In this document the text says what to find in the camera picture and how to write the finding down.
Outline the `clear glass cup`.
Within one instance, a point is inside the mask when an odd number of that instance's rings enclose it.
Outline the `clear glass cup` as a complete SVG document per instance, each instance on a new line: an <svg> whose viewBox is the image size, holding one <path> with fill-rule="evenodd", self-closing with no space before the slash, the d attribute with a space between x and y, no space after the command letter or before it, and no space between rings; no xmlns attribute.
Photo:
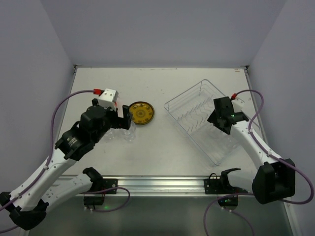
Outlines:
<svg viewBox="0 0 315 236"><path fill-rule="evenodd" d="M130 128L123 130L124 139L126 141L133 141L135 139L135 130L136 130L136 125L134 122L131 122Z"/></svg>
<svg viewBox="0 0 315 236"><path fill-rule="evenodd" d="M103 136L103 140L105 140L106 142L113 140L114 138L115 138L115 131L112 128L109 129Z"/></svg>

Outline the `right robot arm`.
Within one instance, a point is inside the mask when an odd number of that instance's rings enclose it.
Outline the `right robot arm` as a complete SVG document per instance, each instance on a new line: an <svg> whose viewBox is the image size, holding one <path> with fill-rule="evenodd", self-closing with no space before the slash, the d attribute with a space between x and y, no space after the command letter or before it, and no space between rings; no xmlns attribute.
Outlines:
<svg viewBox="0 0 315 236"><path fill-rule="evenodd" d="M249 127L250 119L241 111L234 111L229 97L214 99L214 110L207 119L214 127L236 139L257 168L250 191L261 204L270 203L295 194L295 166L291 159L284 163L273 159L281 157Z"/></svg>

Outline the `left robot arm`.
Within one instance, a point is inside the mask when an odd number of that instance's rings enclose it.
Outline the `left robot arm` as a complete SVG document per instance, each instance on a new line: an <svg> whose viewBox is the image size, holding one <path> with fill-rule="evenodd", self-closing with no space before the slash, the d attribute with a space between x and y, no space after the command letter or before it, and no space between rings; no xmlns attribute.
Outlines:
<svg viewBox="0 0 315 236"><path fill-rule="evenodd" d="M50 157L19 187L0 194L1 209L9 212L16 227L25 231L38 226L47 213L77 194L114 192L117 185L105 185L102 175L94 168L85 168L73 179L53 186L54 182L85 154L94 149L111 128L128 130L131 114L127 105L115 102L103 106L96 99L80 120L56 142Z"/></svg>

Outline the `yellow patterned plate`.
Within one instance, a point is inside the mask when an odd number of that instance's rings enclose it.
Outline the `yellow patterned plate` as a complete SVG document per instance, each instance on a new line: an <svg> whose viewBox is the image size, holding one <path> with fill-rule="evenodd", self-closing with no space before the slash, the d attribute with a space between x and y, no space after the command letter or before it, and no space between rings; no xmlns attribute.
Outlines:
<svg viewBox="0 0 315 236"><path fill-rule="evenodd" d="M131 121L135 125L146 125L150 123L155 116L153 106L145 101L137 101L130 104L129 111L132 115Z"/></svg>

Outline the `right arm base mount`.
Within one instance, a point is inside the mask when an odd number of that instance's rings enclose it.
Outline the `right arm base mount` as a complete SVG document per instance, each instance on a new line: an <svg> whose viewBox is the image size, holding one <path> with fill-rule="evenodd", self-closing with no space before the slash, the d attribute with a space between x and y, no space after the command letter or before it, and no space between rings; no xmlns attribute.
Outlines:
<svg viewBox="0 0 315 236"><path fill-rule="evenodd" d="M220 176L215 173L211 173L203 180L205 194L232 194L243 192L243 189L231 186L228 180L228 174L236 170L240 170L240 168L224 170L221 172Z"/></svg>

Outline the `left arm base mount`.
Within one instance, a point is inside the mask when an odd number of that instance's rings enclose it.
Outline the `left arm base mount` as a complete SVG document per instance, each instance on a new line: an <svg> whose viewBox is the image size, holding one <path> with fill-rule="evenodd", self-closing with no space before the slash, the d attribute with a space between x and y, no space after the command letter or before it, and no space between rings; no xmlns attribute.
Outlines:
<svg viewBox="0 0 315 236"><path fill-rule="evenodd" d="M118 186L118 179L104 178L93 167L85 168L82 173L88 178L88 187L86 190L83 190L83 193L92 193Z"/></svg>

